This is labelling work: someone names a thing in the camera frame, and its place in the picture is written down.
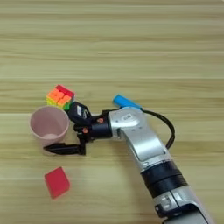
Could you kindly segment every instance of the cup rim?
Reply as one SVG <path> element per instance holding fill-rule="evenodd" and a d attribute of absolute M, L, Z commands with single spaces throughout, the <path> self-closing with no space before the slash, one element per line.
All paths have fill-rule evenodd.
<path fill-rule="evenodd" d="M 66 116 L 66 119 L 67 119 L 67 126 L 66 126 L 66 129 L 65 129 L 61 134 L 59 134 L 59 135 L 57 136 L 57 138 L 63 137 L 63 136 L 67 133 L 68 128 L 69 128 L 69 118 L 68 118 L 68 115 L 67 115 L 67 113 L 65 112 L 65 110 L 63 110 L 63 109 L 61 109 L 61 108 L 58 108 L 58 107 L 56 107 L 56 106 L 52 106 L 52 105 L 45 105 L 45 106 L 36 108 L 36 109 L 34 110 L 34 112 L 31 114 L 31 118 L 30 118 L 30 129 L 31 129 L 31 133 L 32 133 L 35 137 L 37 137 L 37 138 L 39 138 L 39 139 L 50 140 L 50 139 L 47 138 L 47 137 L 39 136 L 38 134 L 36 134 L 36 132 L 34 132 L 34 130 L 32 129 L 32 126 L 31 126 L 31 122 L 32 122 L 32 117 L 33 117 L 33 115 L 34 115 L 36 112 L 38 112 L 39 110 L 44 109 L 44 108 L 55 108 L 55 109 L 58 109 L 58 110 L 60 110 L 61 112 L 63 112 L 63 114 Z"/>

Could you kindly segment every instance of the pink cup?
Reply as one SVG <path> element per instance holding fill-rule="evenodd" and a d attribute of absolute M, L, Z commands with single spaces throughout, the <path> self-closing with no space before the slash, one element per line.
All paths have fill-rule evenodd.
<path fill-rule="evenodd" d="M 43 147 L 60 142 L 69 127 L 67 113 L 54 106 L 38 108 L 30 120 L 31 132 Z"/>

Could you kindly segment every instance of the rainbow block stack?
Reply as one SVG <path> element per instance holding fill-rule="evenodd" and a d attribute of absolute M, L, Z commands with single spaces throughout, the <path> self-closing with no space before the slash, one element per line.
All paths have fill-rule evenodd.
<path fill-rule="evenodd" d="M 74 92 L 58 85 L 47 96 L 47 105 L 57 106 L 61 109 L 69 109 L 70 104 L 74 101 Z"/>

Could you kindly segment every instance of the blue connector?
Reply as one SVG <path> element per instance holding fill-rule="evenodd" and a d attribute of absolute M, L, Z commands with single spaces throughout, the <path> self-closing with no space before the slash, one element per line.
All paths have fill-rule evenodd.
<path fill-rule="evenodd" d="M 140 106 L 139 104 L 136 104 L 135 102 L 133 102 L 132 100 L 130 100 L 130 99 L 126 98 L 126 97 L 124 97 L 121 94 L 118 94 L 114 98 L 113 102 L 115 104 L 117 104 L 118 106 L 122 107 L 122 108 L 123 107 L 132 107 L 132 108 L 137 108 L 137 109 L 141 109 L 142 108 L 142 106 Z"/>

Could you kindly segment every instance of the wooden table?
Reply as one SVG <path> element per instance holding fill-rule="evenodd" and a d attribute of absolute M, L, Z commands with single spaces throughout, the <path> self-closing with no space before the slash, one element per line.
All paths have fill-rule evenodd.
<path fill-rule="evenodd" d="M 125 143 L 91 143 L 85 157 L 42 153 L 29 117 L 64 84 L 93 113 L 122 93 L 168 116 L 171 154 L 223 223 L 223 62 L 221 0 L 1 0 L 0 222 L 161 223 Z M 167 127 L 149 122 L 166 142 Z M 44 174 L 58 166 L 71 189 L 52 200 Z"/>

